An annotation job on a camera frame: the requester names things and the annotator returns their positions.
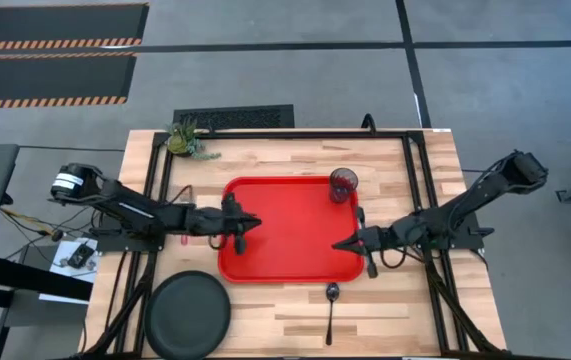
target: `butcher block tabletop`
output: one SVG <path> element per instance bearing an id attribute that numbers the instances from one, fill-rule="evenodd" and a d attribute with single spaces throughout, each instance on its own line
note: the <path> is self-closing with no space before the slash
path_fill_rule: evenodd
<path id="1" fill-rule="evenodd" d="M 120 181 L 141 193 L 154 133 L 131 131 L 121 166 Z M 466 189 L 454 138 L 448 130 L 424 130 L 424 136 L 438 201 L 443 204 Z M 204 143 L 208 152 L 220 152 L 222 156 L 207 161 L 173 157 L 167 199 L 191 184 L 198 207 L 220 207 L 225 185 L 237 177 L 328 176 L 336 168 L 347 167 L 358 175 L 359 205 L 365 210 L 367 225 L 389 226 L 414 210 L 403 147 L 398 139 L 225 139 Z M 422 203 L 426 206 L 418 149 L 412 151 Z M 159 163 L 164 155 L 162 147 Z M 155 199 L 161 171 L 159 165 L 152 189 Z M 112 317 L 123 300 L 129 256 L 121 270 Z M 461 305 L 488 340 L 504 348 L 485 265 L 468 250 L 452 250 L 450 256 Z M 385 257 L 392 264 L 400 260 L 400 253 L 387 251 Z M 144 256 L 141 259 L 139 274 L 146 262 Z M 414 259 L 407 258 L 395 270 L 379 266 L 375 279 L 368 278 L 364 269 L 356 280 L 339 284 L 341 293 L 334 304 L 331 346 L 325 345 L 327 284 L 233 284 L 220 275 L 217 259 L 218 253 L 208 246 L 206 238 L 189 238 L 183 245 L 180 236 L 168 236 L 165 248 L 158 253 L 154 278 L 156 287 L 178 272 L 201 270 L 225 286 L 232 303 L 232 320 L 227 336 L 211 357 L 439 355 L 425 270 Z M 87 310 L 88 345 L 94 344 L 104 331 L 120 260 L 119 253 L 105 254 L 100 259 Z M 452 316 L 444 302 L 442 307 L 449 344 L 456 349 Z M 138 311 L 136 308 L 130 317 L 126 351 L 133 348 Z M 155 356 L 145 343 L 143 357 Z"/>

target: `black floor mat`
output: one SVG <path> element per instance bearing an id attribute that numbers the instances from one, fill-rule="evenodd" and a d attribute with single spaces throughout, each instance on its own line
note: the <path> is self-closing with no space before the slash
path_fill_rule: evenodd
<path id="1" fill-rule="evenodd" d="M 0 49 L 137 45 L 148 4 L 0 7 Z"/>
<path id="2" fill-rule="evenodd" d="M 174 110 L 174 123 L 196 120 L 199 129 L 293 128 L 294 105 Z"/>
<path id="3" fill-rule="evenodd" d="M 127 101 L 136 56 L 0 56 L 0 108 L 112 105 Z"/>

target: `black plate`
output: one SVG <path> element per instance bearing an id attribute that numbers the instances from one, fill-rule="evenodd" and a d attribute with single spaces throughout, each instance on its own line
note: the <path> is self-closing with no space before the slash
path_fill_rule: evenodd
<path id="1" fill-rule="evenodd" d="M 202 359 L 225 338 L 231 317 L 229 296 L 212 275 L 185 271 L 154 291 L 145 310 L 145 335 L 167 360 Z"/>

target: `black metal frame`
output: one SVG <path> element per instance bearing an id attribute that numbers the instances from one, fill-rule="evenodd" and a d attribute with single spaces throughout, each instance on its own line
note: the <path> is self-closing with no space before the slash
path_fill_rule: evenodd
<path id="1" fill-rule="evenodd" d="M 412 201 L 414 205 L 414 210 L 419 211 L 422 209 L 422 201 L 419 192 L 418 178 L 416 176 L 416 169 L 414 165 L 414 159 L 412 154 L 412 143 L 418 148 L 419 158 L 421 161 L 422 171 L 424 173 L 425 185 L 427 187 L 427 195 L 429 199 L 430 206 L 437 206 L 436 191 L 433 183 L 431 168 L 429 166 L 429 159 L 425 144 L 424 133 L 422 130 L 378 130 L 374 119 L 370 114 L 367 114 L 363 119 L 361 124 L 362 129 L 367 129 L 369 131 L 355 130 L 355 131 L 269 131 L 269 132 L 253 132 L 253 131 L 240 131 L 240 132 L 205 132 L 199 134 L 199 138 L 203 140 L 224 140 L 224 139 L 398 139 L 402 142 L 403 152 L 405 157 L 405 164 L 407 166 L 407 173 L 409 177 L 409 187 L 412 195 Z M 154 139 L 152 142 L 152 149 L 150 153 L 150 161 L 147 169 L 147 179 L 145 181 L 144 194 L 146 196 L 151 196 L 152 184 L 154 182 L 154 175 L 156 173 L 156 168 L 158 166 L 158 157 L 161 151 L 162 145 L 169 138 L 168 133 L 156 133 L 154 134 Z M 170 173 L 172 169 L 172 154 L 166 152 L 163 172 L 161 175 L 160 190 L 159 190 L 159 200 L 164 200 L 167 196 L 167 191 L 169 188 Z M 444 269 L 446 286 L 452 295 L 457 299 L 456 295 L 456 285 L 454 283 L 454 276 L 452 273 L 451 260 L 449 258 L 449 249 L 440 250 L 441 251 L 441 262 Z M 148 261 L 155 261 L 157 253 L 149 253 Z M 128 277 L 126 283 L 126 297 L 131 295 L 135 283 L 137 272 L 140 262 L 140 253 L 134 252 L 132 260 L 129 265 Z M 437 290 L 429 284 L 430 300 L 432 305 L 432 311 L 434 315 L 434 324 L 436 328 L 436 334 L 438 337 L 439 349 L 441 354 L 449 351 L 449 344 L 447 340 L 447 333 L 445 329 L 445 321 L 443 318 L 443 311 L 441 307 L 440 298 Z M 148 291 L 142 299 L 141 309 L 144 309 L 146 301 L 149 299 L 151 294 L 151 289 Z M 134 343 L 134 354 L 141 354 L 144 333 L 142 328 L 144 311 L 139 312 L 139 318 L 137 321 L 136 329 L 136 340 Z M 467 338 L 464 330 L 458 324 L 456 319 L 454 319 L 456 325 L 456 334 L 459 343 L 459 349 L 461 351 L 468 351 Z M 125 334 L 127 332 L 127 325 L 125 325 L 117 337 L 115 353 L 124 352 L 125 344 Z"/>

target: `potted plant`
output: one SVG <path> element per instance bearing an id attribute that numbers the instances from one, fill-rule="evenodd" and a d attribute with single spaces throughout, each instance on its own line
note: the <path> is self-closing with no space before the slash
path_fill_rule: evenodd
<path id="1" fill-rule="evenodd" d="M 197 160 L 216 159 L 221 153 L 205 154 L 205 145 L 196 138 L 196 121 L 186 120 L 171 124 L 170 138 L 167 140 L 169 152 L 180 157 L 192 157 Z"/>

